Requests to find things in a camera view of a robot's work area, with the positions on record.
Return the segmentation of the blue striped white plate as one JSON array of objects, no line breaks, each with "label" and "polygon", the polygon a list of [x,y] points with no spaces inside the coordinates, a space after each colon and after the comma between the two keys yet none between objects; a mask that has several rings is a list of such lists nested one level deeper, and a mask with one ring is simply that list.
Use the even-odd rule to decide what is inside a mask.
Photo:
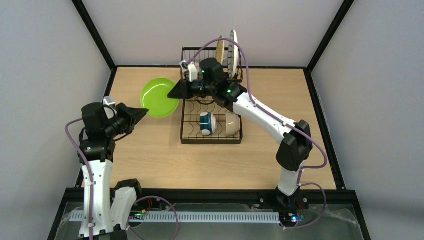
[{"label": "blue striped white plate", "polygon": [[239,48],[235,43],[238,43],[237,32],[232,29],[230,32],[230,39],[232,42],[228,43],[228,61],[227,69],[228,74],[231,79],[233,79],[237,74],[237,67],[239,64]]}]

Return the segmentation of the white ceramic bowl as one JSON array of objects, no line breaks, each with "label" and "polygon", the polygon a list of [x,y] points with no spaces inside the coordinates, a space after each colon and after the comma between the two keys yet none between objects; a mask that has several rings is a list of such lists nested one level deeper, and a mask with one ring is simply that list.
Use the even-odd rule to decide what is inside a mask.
[{"label": "white ceramic bowl", "polygon": [[236,135],[241,130],[241,121],[238,114],[227,112],[225,114],[225,131],[226,136]]}]

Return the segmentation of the green plate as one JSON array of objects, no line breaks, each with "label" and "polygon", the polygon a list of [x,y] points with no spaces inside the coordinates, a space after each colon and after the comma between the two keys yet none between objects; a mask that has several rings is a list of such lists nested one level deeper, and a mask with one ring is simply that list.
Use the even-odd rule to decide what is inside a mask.
[{"label": "green plate", "polygon": [[152,118],[166,118],[176,111],[180,100],[168,98],[168,94],[175,86],[174,81],[159,77],[150,80],[143,87],[140,104],[144,109],[148,109],[147,115]]}]

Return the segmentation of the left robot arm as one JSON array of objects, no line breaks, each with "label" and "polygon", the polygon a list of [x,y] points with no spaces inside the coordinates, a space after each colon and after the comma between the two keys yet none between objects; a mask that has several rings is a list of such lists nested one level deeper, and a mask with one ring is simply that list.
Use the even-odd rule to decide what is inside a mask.
[{"label": "left robot arm", "polygon": [[111,107],[94,102],[81,109],[87,135],[80,140],[79,153],[84,177],[83,220],[79,238],[88,240],[122,231],[132,204],[141,196],[137,179],[118,182],[118,199],[111,202],[110,179],[114,167],[115,138],[130,135],[148,113],[146,108],[132,108],[124,103]]}]

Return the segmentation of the small blue rimmed bowl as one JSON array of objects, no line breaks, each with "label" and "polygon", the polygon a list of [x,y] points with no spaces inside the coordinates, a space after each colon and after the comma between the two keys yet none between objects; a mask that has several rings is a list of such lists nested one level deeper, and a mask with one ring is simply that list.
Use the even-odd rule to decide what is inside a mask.
[{"label": "small blue rimmed bowl", "polygon": [[204,137],[211,136],[216,132],[217,119],[211,112],[201,112],[199,120],[201,134]]}]

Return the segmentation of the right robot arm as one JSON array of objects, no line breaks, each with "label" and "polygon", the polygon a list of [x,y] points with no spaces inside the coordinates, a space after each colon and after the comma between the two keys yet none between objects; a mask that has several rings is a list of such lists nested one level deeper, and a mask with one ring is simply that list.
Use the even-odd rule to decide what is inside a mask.
[{"label": "right robot arm", "polygon": [[277,189],[287,197],[294,195],[300,187],[301,168],[313,149],[309,124],[304,120],[296,122],[262,105],[246,87],[232,80],[214,57],[202,60],[198,66],[186,60],[179,65],[184,76],[168,98],[211,97],[221,108],[260,126],[279,144],[276,160],[282,169]]}]

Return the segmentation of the woven bamboo coaster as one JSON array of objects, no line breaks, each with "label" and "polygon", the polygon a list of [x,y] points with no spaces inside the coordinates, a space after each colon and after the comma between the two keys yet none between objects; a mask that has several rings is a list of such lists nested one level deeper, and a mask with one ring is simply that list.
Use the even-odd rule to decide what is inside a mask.
[{"label": "woven bamboo coaster", "polygon": [[215,59],[217,60],[218,63],[223,65],[224,59],[225,59],[225,41],[224,40],[219,40],[217,42],[216,50],[215,50]]}]

